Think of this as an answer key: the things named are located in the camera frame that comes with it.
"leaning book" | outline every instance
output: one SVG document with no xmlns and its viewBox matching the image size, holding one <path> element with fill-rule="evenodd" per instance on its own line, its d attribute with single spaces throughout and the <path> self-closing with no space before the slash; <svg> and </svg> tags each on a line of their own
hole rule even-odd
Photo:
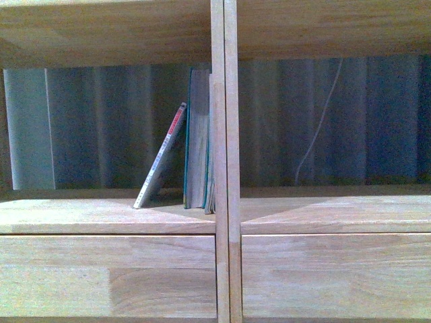
<svg viewBox="0 0 431 323">
<path fill-rule="evenodd" d="M 154 160 L 154 163 L 150 169 L 150 172 L 143 183 L 142 189 L 136 198 L 133 207 L 140 209 L 144 207 L 151 198 L 157 194 L 163 184 L 164 174 L 172 163 L 171 158 L 173 157 L 171 152 L 175 142 L 180 135 L 181 128 L 185 120 L 187 105 L 182 103 L 177 113 L 175 114 L 174 120 L 169 127 L 168 133 L 166 134 L 163 144 Z"/>
</svg>

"red label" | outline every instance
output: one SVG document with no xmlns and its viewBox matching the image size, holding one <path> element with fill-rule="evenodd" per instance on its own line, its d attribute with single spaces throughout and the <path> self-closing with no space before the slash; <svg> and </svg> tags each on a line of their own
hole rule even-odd
<svg viewBox="0 0 431 323">
<path fill-rule="evenodd" d="M 175 114 L 175 118 L 172 121 L 172 124 L 170 125 L 168 135 L 171 135 L 174 132 L 175 126 L 178 123 L 178 119 L 180 118 L 181 114 L 183 114 L 184 109 L 178 110 L 178 112 Z"/>
</svg>

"curtain fold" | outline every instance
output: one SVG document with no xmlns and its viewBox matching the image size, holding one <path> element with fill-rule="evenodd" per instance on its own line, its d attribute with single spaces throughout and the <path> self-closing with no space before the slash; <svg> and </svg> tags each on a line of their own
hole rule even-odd
<svg viewBox="0 0 431 323">
<path fill-rule="evenodd" d="M 240 62 L 243 186 L 294 184 L 338 63 Z M 7 70 L 14 188 L 140 187 L 187 100 L 189 68 Z M 183 185 L 183 161 L 174 161 L 168 186 Z M 430 181 L 431 58 L 344 59 L 299 183 Z"/>
</svg>

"shelf board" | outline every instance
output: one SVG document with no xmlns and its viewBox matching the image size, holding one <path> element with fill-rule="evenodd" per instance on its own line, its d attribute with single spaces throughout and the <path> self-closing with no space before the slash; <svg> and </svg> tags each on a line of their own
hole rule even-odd
<svg viewBox="0 0 431 323">
<path fill-rule="evenodd" d="M 0 67 L 211 60 L 209 0 L 0 1 Z"/>
<path fill-rule="evenodd" d="M 431 232 L 430 185 L 256 188 L 243 196 L 242 234 Z"/>
<path fill-rule="evenodd" d="M 137 190 L 8 192 L 0 198 L 0 234 L 214 234 L 214 215 L 162 197 L 132 207 Z"/>
<path fill-rule="evenodd" d="M 240 59 L 431 52 L 431 1 L 238 0 Z"/>
</svg>

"drawer front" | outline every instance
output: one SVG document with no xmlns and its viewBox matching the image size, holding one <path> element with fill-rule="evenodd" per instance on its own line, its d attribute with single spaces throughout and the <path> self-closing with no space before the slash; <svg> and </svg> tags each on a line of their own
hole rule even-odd
<svg viewBox="0 0 431 323">
<path fill-rule="evenodd" d="M 246 322 L 431 318 L 431 234 L 243 236 L 242 256 Z"/>
<path fill-rule="evenodd" d="M 0 250 L 0 317 L 216 318 L 213 236 L 3 236 Z"/>
</svg>

